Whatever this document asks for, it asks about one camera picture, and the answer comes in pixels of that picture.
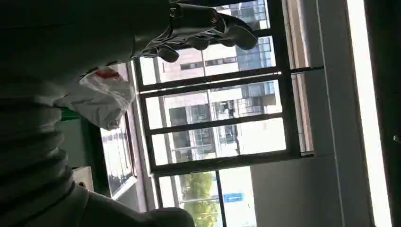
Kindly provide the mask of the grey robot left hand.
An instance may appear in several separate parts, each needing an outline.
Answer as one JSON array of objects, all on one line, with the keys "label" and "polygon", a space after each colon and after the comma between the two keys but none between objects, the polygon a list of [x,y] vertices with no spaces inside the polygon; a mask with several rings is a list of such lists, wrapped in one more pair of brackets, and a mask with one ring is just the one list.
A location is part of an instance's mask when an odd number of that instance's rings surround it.
[{"label": "grey robot left hand", "polygon": [[192,227],[189,212],[138,213],[73,180],[57,99],[104,66],[174,62],[170,44],[210,40],[250,50],[242,20],[185,0],[3,0],[0,3],[0,224],[3,227]]}]

